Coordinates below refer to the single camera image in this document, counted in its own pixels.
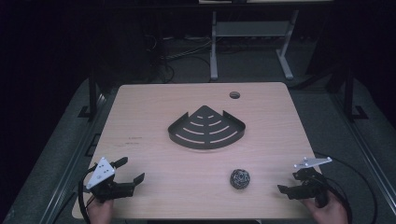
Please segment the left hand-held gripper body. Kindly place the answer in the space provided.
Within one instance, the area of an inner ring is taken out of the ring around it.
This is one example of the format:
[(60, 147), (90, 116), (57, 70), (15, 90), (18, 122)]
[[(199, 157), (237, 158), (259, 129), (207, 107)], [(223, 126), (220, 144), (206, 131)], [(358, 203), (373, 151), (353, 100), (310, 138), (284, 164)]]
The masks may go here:
[(101, 158), (91, 168), (91, 178), (85, 188), (100, 202), (119, 198), (132, 197), (135, 187), (132, 182), (117, 183), (114, 181), (116, 170), (106, 158)]

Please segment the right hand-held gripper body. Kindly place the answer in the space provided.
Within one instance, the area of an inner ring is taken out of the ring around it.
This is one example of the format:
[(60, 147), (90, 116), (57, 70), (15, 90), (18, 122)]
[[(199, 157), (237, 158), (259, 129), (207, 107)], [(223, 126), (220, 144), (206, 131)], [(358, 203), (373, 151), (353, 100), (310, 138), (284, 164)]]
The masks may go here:
[(301, 186), (297, 186), (300, 189), (299, 200), (314, 198), (316, 207), (318, 208), (322, 208), (328, 204), (327, 181), (315, 167), (329, 162), (332, 162), (330, 157), (319, 159), (304, 157), (302, 161), (294, 164), (294, 168), (297, 171), (307, 169), (309, 172), (308, 178), (305, 181), (301, 181)]

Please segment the steel wool scouring ball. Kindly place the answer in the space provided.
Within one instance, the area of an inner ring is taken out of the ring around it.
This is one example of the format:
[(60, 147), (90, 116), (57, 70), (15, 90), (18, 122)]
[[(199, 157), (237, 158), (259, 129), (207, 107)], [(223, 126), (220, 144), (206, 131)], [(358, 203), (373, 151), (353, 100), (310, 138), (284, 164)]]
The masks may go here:
[(250, 183), (250, 174), (244, 169), (235, 169), (230, 175), (230, 184), (235, 189), (246, 189)]

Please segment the black metal corner shelf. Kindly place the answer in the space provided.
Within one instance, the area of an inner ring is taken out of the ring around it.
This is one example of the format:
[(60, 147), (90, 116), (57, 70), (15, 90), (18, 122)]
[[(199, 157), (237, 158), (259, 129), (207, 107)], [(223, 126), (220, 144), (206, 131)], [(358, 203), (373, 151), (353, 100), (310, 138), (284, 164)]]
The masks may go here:
[(245, 134), (246, 124), (226, 111), (222, 114), (202, 105), (191, 115), (186, 112), (168, 127), (176, 144), (200, 150), (227, 147)]

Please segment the person's left hand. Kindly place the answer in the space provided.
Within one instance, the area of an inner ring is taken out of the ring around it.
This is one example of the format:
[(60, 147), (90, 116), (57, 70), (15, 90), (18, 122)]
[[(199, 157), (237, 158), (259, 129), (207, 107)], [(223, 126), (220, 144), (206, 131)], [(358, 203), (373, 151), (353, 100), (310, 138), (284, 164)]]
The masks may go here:
[(114, 201), (100, 201), (94, 199), (87, 207), (91, 224), (110, 224), (113, 216)]

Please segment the person's right hand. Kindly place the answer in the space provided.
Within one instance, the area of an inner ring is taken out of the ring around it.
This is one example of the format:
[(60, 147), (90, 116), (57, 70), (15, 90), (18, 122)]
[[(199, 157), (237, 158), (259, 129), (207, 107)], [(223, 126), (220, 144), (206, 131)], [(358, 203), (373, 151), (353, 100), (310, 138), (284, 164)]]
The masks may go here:
[(328, 204), (322, 208), (316, 207), (315, 202), (311, 199), (300, 200), (300, 203), (307, 208), (318, 224), (348, 224), (345, 207), (333, 193), (328, 191), (327, 195)]

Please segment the aluminium frame rail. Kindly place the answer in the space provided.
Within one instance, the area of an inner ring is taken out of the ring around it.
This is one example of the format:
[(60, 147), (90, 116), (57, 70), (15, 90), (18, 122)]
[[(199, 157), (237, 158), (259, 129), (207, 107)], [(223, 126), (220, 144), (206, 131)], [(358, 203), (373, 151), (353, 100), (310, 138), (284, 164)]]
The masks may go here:
[(71, 111), (66, 112), (61, 119), (60, 127), (55, 131), (54, 145), (50, 146), (52, 158), (45, 159), (46, 168), (58, 169), (59, 174), (53, 177), (55, 186), (45, 206), (45, 211), (39, 219), (39, 224), (54, 224), (68, 202), (73, 199), (78, 190), (78, 181), (85, 174), (91, 162), (94, 150), (92, 140), (101, 131), (99, 122), (106, 97), (100, 93), (93, 100), (95, 112), (87, 102), (82, 105), (71, 105)]
[(379, 159), (374, 154), (374, 148), (363, 136), (363, 132), (357, 124), (358, 120), (368, 120), (368, 115), (359, 105), (353, 105), (351, 114), (348, 114), (344, 109), (344, 101), (338, 95), (332, 94), (331, 100), (344, 119), (346, 126), (353, 135), (353, 138), (357, 142), (363, 156), (363, 160), (367, 164), (367, 167), (371, 172), (375, 183), (379, 187), (390, 209), (396, 215), (396, 187), (392, 185), (389, 176), (386, 174), (379, 162)]

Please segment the black metal post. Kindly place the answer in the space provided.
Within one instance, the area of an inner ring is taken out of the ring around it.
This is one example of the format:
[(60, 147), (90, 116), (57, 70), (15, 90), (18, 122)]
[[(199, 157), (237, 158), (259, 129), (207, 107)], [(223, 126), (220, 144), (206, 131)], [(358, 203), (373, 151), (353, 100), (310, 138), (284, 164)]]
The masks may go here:
[(360, 105), (354, 105), (354, 74), (351, 69), (347, 70), (344, 88), (344, 113), (350, 122), (356, 119), (368, 119), (367, 114)]
[(93, 71), (90, 72), (88, 78), (89, 85), (89, 104), (84, 105), (79, 113), (79, 118), (85, 118), (88, 120), (93, 120), (97, 113), (97, 87), (95, 82), (95, 74)]

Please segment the white metal table frame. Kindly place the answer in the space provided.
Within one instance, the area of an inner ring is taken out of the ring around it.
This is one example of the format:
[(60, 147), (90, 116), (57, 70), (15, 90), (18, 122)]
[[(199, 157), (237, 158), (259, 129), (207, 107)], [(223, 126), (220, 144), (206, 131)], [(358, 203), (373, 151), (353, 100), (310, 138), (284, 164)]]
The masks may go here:
[(292, 37), (295, 23), (299, 15), (298, 10), (291, 13), (288, 21), (219, 21), (217, 12), (212, 12), (211, 22), (211, 51), (209, 54), (210, 79), (217, 80), (217, 40), (220, 37), (283, 37), (284, 42), (276, 50), (276, 57), (280, 63), (286, 80), (293, 79), (286, 53)]

